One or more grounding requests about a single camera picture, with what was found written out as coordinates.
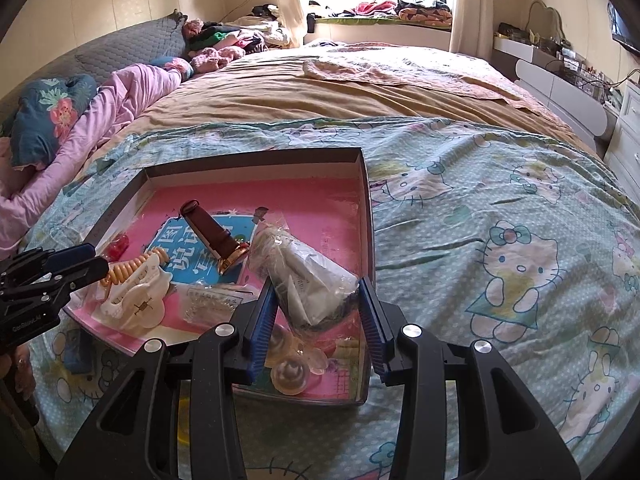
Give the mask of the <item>person's left hand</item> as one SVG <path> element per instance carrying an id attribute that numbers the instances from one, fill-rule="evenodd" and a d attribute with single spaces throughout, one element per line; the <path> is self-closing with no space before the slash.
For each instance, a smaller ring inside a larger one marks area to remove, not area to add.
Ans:
<path id="1" fill-rule="evenodd" d="M 15 389 L 25 400 L 32 397 L 36 381 L 32 374 L 30 350 L 27 344 L 21 344 L 0 356 L 0 378 L 3 379 L 6 375 L 14 376 Z"/>

